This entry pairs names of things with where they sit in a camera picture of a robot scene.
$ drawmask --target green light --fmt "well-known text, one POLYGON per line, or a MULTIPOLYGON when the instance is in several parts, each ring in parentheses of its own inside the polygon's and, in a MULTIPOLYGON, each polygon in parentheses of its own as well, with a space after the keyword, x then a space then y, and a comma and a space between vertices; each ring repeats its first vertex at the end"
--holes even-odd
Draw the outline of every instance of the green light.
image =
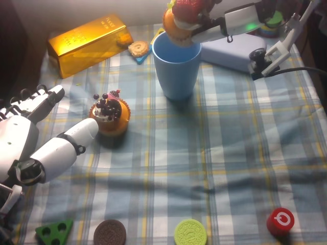
POLYGON ((248 24, 248 25, 245 27, 245 29, 246 29, 247 31, 252 31, 252 30, 254 30, 254 29, 256 29, 256 28, 258 28, 258 26, 257 26, 256 24, 254 24, 254 23, 250 23, 250 24, 248 24))

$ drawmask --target red cylinder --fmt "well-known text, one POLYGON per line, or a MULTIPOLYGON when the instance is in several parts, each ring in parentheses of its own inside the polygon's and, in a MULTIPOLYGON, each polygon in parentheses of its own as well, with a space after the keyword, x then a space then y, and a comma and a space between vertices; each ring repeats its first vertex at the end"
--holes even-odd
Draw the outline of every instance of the red cylinder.
POLYGON ((286 208, 277 208, 267 219, 267 228, 273 236, 285 236, 294 226, 294 216, 286 208))

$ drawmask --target tablecloth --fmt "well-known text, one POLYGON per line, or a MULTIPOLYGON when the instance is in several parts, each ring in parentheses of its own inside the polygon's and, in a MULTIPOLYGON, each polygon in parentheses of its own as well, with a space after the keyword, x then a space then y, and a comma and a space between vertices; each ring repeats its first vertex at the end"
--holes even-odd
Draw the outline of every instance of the tablecloth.
MULTIPOLYGON (((130 31, 150 42, 159 27, 130 31)), ((293 47, 282 68, 300 65, 293 47)), ((327 120, 306 72, 252 81, 202 63, 194 95, 175 104, 152 55, 137 65, 125 51, 64 80, 45 55, 40 84, 61 84, 65 97, 38 124, 38 147, 87 118, 94 93, 121 89, 131 119, 123 139, 98 136, 59 178, 25 189, 16 243, 37 244, 35 228, 71 218, 67 244, 93 244, 106 219, 124 224, 126 244, 174 244, 193 218, 208 244, 277 244, 266 220, 285 207, 295 244, 327 244, 327 120)))

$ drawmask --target white logo on red cap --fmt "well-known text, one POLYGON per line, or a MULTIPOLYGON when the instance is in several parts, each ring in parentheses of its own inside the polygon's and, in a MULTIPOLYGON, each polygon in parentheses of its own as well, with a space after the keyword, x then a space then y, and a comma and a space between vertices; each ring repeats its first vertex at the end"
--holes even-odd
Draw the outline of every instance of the white logo on red cap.
POLYGON ((276 217, 274 217, 275 220, 277 220, 278 223, 280 223, 282 226, 288 226, 291 222, 291 217, 284 212, 279 212, 278 215, 276 217), (282 216, 287 218, 286 222, 282 221, 282 216))

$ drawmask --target gold box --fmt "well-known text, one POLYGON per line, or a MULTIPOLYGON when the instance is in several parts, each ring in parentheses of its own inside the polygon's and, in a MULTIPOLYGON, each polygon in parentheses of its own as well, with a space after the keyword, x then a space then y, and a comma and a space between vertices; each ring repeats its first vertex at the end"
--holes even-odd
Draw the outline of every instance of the gold box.
POLYGON ((126 50, 127 46, 118 42, 126 36, 133 42, 117 16, 104 16, 50 39, 49 59, 60 76, 67 78, 126 50))

